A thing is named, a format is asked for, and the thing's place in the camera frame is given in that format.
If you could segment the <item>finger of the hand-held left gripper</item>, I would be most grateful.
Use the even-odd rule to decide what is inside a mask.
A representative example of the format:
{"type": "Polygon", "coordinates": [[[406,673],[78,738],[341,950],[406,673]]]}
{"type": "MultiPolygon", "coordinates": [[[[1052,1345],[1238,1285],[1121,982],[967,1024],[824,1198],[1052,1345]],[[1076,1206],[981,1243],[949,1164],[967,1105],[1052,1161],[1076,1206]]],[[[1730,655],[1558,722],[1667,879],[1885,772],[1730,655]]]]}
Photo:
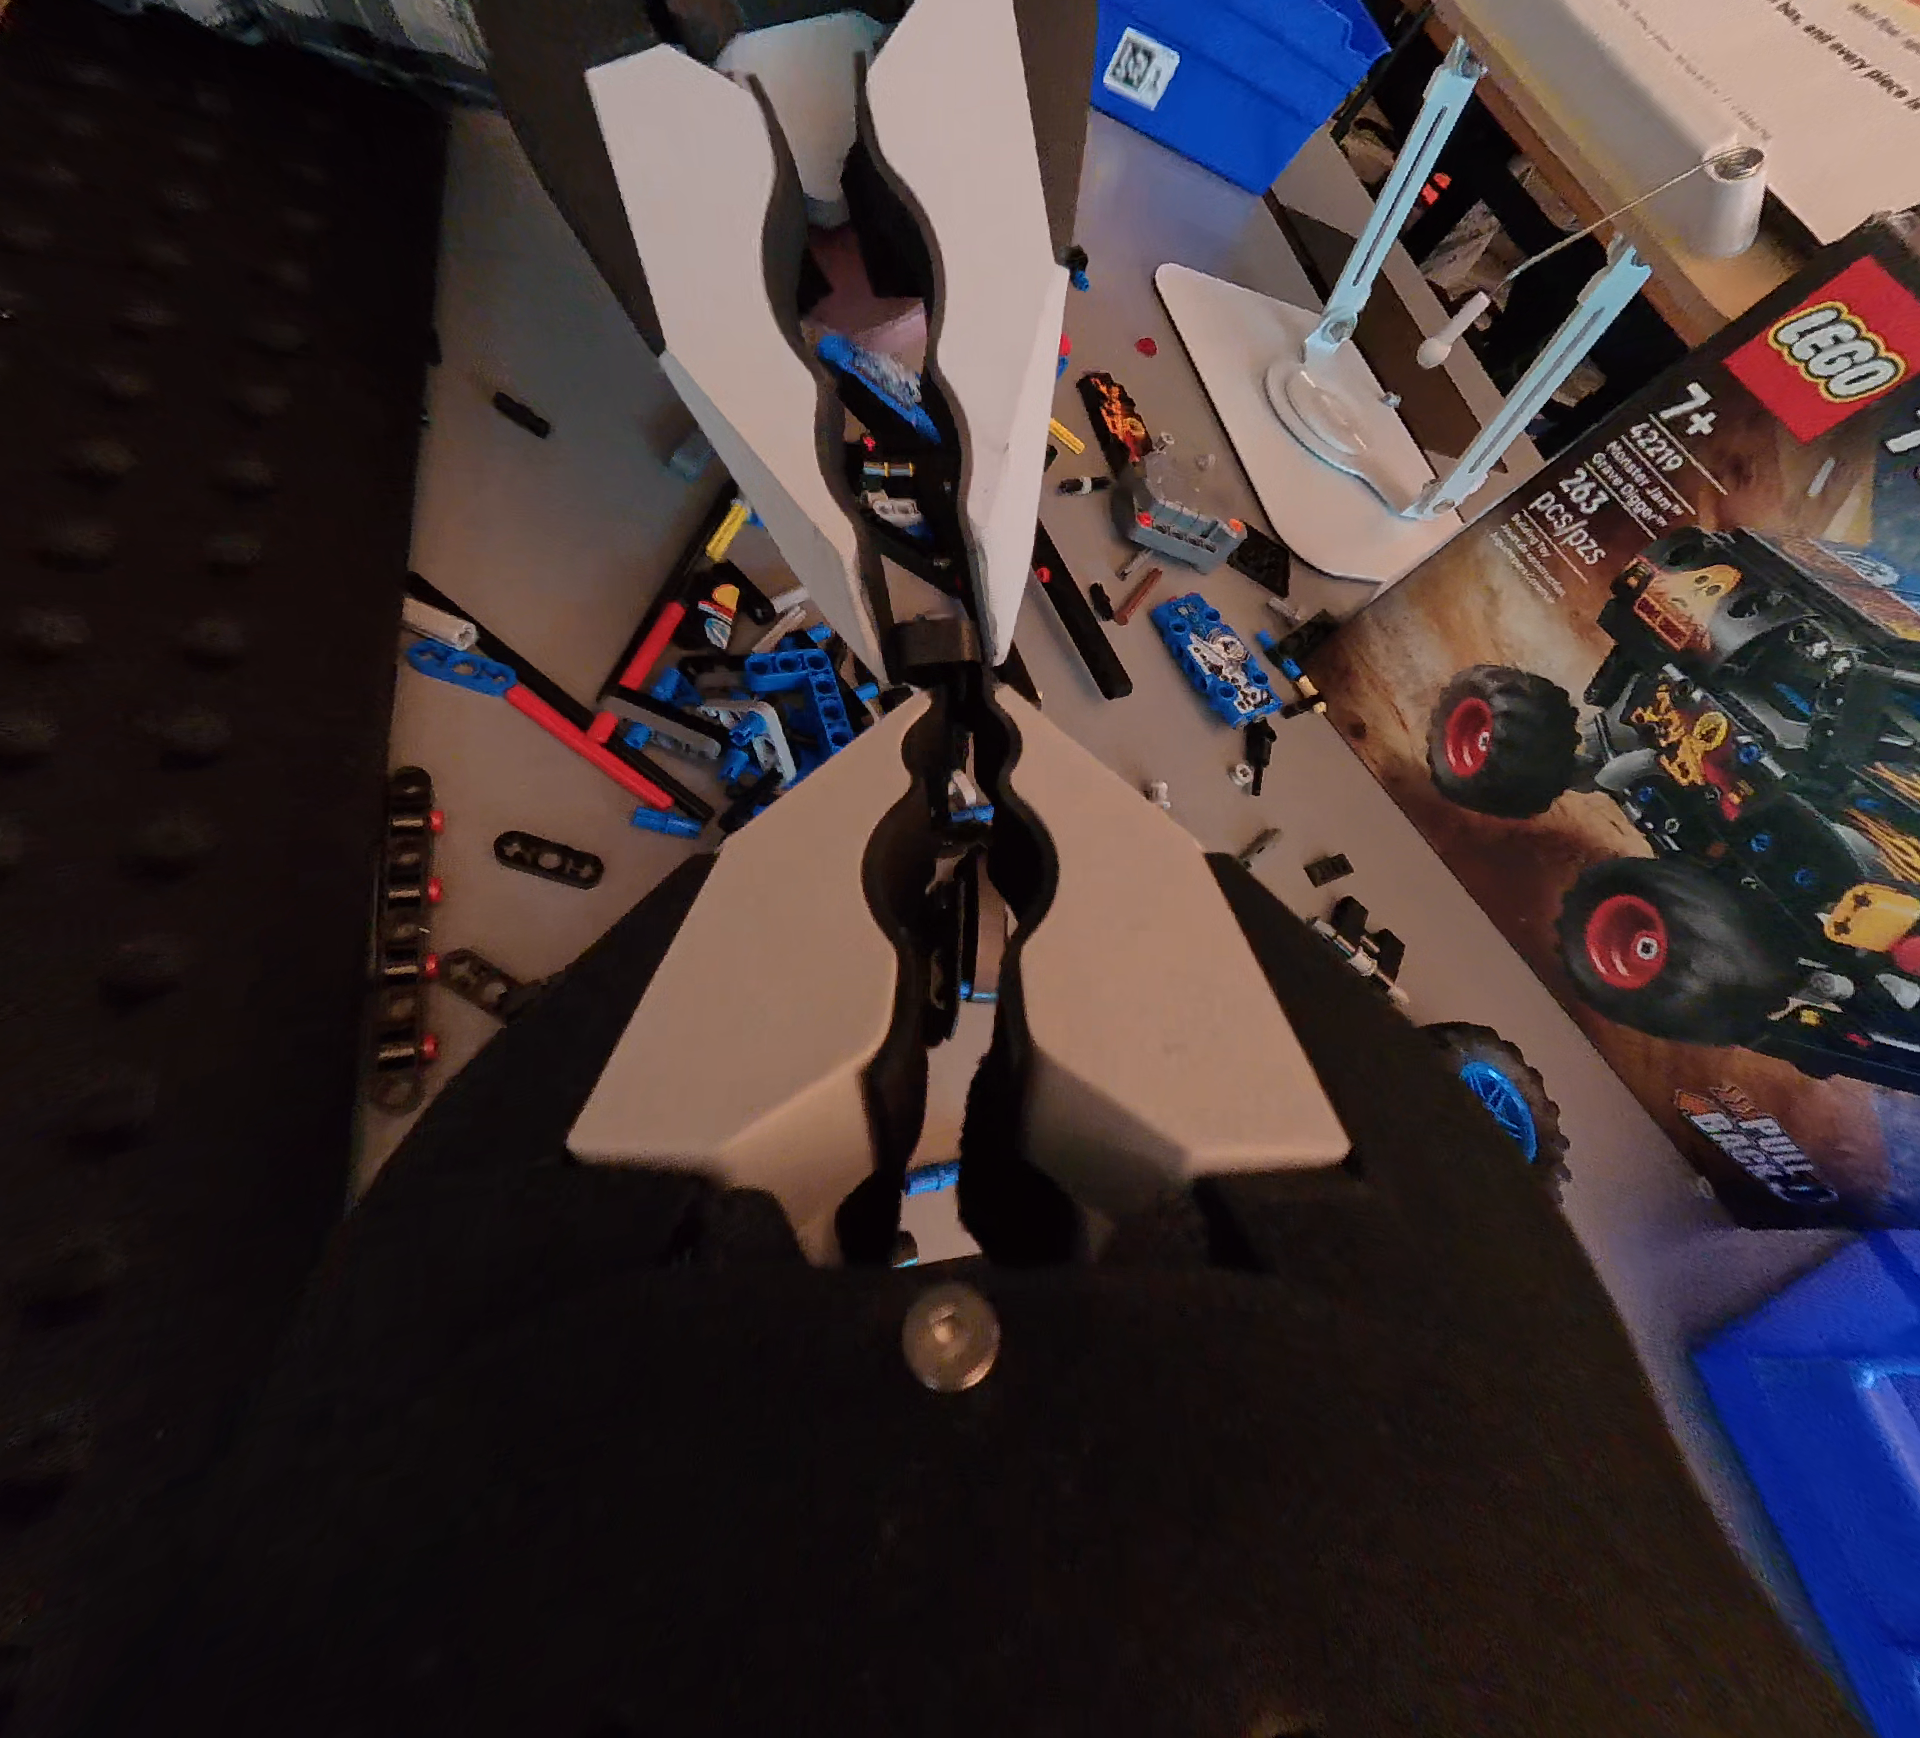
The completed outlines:
{"type": "Polygon", "coordinates": [[[660,363],[831,629],[894,673],[894,601],[856,463],[876,405],[804,332],[808,185],[846,165],[876,23],[786,23],[732,71],[649,44],[587,71],[660,323],[660,363]]]}
{"type": "Polygon", "coordinates": [[[1069,292],[1015,0],[910,0],[856,71],[856,136],[926,250],[926,370],[959,433],[979,641],[1001,666],[1032,572],[1069,292]]]}

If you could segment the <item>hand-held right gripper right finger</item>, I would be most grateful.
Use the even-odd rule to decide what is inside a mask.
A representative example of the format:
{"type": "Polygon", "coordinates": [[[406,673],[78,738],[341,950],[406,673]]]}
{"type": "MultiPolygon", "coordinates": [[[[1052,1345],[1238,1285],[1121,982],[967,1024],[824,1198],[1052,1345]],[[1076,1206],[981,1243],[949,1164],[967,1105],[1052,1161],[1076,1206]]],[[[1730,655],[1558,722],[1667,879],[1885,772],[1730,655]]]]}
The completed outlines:
{"type": "Polygon", "coordinates": [[[1218,1177],[1338,1168],[1341,1125],[1213,856],[1032,703],[984,708],[1015,914],[984,1057],[984,1243],[1082,1246],[1218,1177]]]}

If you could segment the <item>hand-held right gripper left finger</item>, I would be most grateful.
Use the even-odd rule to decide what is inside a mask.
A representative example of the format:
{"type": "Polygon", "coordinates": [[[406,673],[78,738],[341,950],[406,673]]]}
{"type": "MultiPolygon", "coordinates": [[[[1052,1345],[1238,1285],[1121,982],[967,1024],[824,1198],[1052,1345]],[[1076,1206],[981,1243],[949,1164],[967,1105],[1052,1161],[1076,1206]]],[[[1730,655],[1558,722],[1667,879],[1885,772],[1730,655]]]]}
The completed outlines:
{"type": "Polygon", "coordinates": [[[891,1235],[924,1127],[942,698],[917,693],[714,856],[567,1150],[891,1235]]]}

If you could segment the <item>grey desk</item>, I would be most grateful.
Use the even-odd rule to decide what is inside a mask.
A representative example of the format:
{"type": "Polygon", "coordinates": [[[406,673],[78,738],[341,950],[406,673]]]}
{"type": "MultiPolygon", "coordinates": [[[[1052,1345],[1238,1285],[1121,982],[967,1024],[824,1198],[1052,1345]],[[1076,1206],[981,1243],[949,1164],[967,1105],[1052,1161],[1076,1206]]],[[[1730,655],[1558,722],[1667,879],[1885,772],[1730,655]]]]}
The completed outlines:
{"type": "MultiPolygon", "coordinates": [[[[1080,240],[1091,289],[1070,292],[1074,353],[1121,374],[1156,428],[1220,450],[1218,422],[1176,340],[1159,330],[1153,270],[1206,267],[1277,295],[1308,295],[1259,196],[1230,189],[1108,119],[1091,119],[1080,240]]],[[[411,564],[451,601],[588,698],[684,548],[714,485],[684,485],[664,449],[684,411],[654,354],[492,112],[451,121],[437,281],[443,360],[432,367],[411,564]]],[[[1511,1038],[1544,1078],[1569,1136],[1564,1204],[1612,1292],[1668,1424],[1714,1510],[1747,1483],[1717,1428],[1691,1342],[1829,1254],[1833,1230],[1738,1230],[1705,1196],[1662,1125],[1612,1074],[1547,988],[1402,806],[1323,717],[1279,725],[1265,796],[1246,799],[1238,748],[1169,667],[1151,627],[1120,641],[1135,683],[1103,698],[1041,591],[1021,655],[1043,711],[1129,786],[1163,780],[1169,814],[1218,852],[1262,827],[1279,838],[1255,878],[1299,916],[1352,892],[1406,945],[1416,1020],[1473,1020],[1511,1038]]],[[[639,831],[632,801],[502,698],[402,667],[391,758],[437,780],[447,823],[437,938],[473,947],[522,982],[557,972],[691,844],[639,831]],[[556,838],[605,862],[595,888],[513,875],[502,830],[556,838]]]]}

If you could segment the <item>orange flame toy panel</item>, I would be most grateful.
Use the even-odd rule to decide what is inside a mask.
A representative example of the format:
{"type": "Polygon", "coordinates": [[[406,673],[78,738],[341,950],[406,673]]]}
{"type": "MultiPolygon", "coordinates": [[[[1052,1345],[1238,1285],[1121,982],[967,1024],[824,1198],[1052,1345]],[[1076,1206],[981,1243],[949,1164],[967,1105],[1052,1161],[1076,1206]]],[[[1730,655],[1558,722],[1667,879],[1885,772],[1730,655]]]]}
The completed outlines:
{"type": "Polygon", "coordinates": [[[1134,394],[1106,370],[1082,371],[1074,388],[1108,469],[1117,477],[1142,469],[1156,450],[1156,439],[1138,414],[1134,394]]]}

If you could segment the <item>short dark toy beam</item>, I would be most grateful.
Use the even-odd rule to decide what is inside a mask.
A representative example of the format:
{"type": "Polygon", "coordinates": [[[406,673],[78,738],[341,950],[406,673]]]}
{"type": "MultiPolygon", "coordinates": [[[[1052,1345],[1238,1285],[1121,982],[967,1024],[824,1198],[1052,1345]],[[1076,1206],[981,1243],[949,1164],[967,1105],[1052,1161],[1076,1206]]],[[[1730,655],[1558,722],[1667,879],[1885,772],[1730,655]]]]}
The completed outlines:
{"type": "Polygon", "coordinates": [[[492,838],[492,859],[513,875],[583,892],[605,878],[599,854],[523,830],[502,830],[492,838]]]}

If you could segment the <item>red toy axle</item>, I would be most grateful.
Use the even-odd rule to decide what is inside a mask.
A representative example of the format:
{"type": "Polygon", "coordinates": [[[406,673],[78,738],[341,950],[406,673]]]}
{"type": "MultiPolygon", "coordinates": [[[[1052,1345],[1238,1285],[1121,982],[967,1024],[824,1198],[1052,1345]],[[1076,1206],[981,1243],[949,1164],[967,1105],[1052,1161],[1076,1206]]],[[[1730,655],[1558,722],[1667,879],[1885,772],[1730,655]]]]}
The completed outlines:
{"type": "Polygon", "coordinates": [[[506,684],[502,697],[518,717],[533,722],[550,738],[561,741],[567,753],[605,776],[636,806],[691,821],[694,827],[708,827],[714,818],[704,801],[683,799],[678,793],[664,790],[650,772],[642,772],[635,762],[611,749],[609,741],[592,738],[588,731],[573,725],[523,683],[506,684]]]}

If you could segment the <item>pile of toy building pieces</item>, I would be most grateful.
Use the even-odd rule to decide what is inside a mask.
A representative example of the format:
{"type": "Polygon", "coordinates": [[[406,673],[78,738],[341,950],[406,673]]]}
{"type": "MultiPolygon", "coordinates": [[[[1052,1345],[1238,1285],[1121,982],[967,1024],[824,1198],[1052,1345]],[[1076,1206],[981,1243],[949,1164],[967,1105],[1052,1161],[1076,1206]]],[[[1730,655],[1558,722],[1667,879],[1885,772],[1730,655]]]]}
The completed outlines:
{"type": "MultiPolygon", "coordinates": [[[[959,456],[942,443],[926,381],[846,332],[821,336],[814,354],[856,421],[846,471],[859,525],[898,569],[969,598],[956,548],[959,456]]],[[[831,655],[839,634],[829,624],[793,629],[786,619],[800,608],[760,594],[736,566],[736,538],[753,522],[745,488],[722,483],[595,703],[573,698],[419,572],[406,576],[402,624],[415,641],[437,638],[513,666],[518,683],[573,725],[664,790],[704,801],[722,831],[732,831],[848,748],[894,684],[855,679],[831,655]]],[[[636,804],[632,821],[674,838],[704,830],[636,804]]]]}

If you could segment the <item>black tire blue rim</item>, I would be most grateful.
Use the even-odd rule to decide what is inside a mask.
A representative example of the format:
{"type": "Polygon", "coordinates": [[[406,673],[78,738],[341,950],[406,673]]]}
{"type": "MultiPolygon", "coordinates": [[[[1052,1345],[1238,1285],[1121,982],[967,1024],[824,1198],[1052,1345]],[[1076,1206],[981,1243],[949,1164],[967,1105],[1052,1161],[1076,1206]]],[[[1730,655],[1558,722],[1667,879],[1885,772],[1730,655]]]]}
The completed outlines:
{"type": "Polygon", "coordinates": [[[1523,1150],[1534,1172],[1558,1187],[1569,1177],[1569,1143],[1562,1112],[1550,1099],[1543,1074],[1499,1030],[1442,1020],[1420,1027],[1448,1062],[1451,1074],[1493,1116],[1499,1132],[1523,1150]]]}

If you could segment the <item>grey toy motor block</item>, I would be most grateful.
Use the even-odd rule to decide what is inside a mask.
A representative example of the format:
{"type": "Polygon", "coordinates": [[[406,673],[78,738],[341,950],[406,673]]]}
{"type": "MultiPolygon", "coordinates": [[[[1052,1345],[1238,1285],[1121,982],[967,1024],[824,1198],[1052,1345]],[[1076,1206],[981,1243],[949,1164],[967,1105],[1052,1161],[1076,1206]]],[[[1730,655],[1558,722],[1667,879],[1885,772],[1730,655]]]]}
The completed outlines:
{"type": "Polygon", "coordinates": [[[1246,525],[1238,518],[1213,516],[1210,509],[1168,498],[1151,485],[1142,469],[1117,477],[1111,502],[1117,535],[1127,548],[1193,572],[1214,572],[1230,564],[1248,535],[1246,525]]]}

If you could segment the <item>black beam with red pins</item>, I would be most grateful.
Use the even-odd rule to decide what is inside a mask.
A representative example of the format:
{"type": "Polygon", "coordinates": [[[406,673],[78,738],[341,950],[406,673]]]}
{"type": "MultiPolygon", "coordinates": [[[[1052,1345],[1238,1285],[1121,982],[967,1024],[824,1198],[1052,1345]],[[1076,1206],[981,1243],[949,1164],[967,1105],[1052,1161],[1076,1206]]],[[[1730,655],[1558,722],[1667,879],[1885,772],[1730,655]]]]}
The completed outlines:
{"type": "Polygon", "coordinates": [[[437,982],[432,920],[443,899],[437,838],[443,810],[432,776],[401,765],[385,777],[374,856],[357,1098],[377,1113],[408,1116],[423,1103],[437,1038],[425,1002],[437,982]]]}

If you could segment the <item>blue printed toy panel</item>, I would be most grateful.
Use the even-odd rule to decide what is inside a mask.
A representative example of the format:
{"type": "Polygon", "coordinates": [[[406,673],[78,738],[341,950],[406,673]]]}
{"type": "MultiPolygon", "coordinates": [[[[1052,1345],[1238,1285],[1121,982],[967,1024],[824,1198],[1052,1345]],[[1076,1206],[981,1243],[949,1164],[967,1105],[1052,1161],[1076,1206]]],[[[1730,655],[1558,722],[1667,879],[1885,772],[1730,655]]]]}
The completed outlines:
{"type": "Polygon", "coordinates": [[[1283,697],[1246,641],[1204,594],[1163,598],[1151,608],[1151,619],[1190,690],[1220,725],[1246,725],[1279,711],[1283,697]]]}

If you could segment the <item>white document stand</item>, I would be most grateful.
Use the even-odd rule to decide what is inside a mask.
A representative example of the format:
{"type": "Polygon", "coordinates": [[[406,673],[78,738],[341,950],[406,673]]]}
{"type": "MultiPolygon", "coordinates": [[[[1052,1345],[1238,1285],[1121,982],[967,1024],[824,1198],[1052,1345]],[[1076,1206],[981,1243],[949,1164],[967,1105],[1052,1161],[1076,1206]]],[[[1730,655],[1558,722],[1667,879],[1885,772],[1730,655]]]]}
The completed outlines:
{"type": "Polygon", "coordinates": [[[1153,274],[1277,540],[1338,580],[1394,583],[1451,540],[1464,504],[1651,277],[1637,248],[1616,237],[1493,418],[1476,425],[1448,471],[1431,469],[1403,425],[1399,398],[1356,346],[1356,323],[1482,71],[1473,47],[1454,38],[1318,311],[1180,263],[1160,263],[1153,274]]]}

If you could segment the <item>toy truck set box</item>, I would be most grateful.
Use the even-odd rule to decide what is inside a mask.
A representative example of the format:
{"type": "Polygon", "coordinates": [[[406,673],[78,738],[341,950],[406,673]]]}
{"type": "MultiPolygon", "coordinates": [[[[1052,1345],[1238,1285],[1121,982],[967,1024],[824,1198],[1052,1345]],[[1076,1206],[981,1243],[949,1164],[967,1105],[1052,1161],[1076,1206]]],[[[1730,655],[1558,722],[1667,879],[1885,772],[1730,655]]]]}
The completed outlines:
{"type": "Polygon", "coordinates": [[[1916,1226],[1916,209],[1820,244],[1311,677],[1736,1222],[1916,1226]]]}

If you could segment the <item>plain blue plastic bin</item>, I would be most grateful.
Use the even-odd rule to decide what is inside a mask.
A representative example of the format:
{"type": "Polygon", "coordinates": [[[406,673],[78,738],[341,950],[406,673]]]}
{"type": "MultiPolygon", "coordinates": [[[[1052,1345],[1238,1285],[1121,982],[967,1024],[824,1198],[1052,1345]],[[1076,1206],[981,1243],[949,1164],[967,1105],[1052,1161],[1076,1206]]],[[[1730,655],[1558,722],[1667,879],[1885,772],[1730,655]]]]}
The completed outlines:
{"type": "Polygon", "coordinates": [[[1878,1734],[1916,1731],[1916,1232],[1878,1230],[1691,1363],[1878,1734]]]}

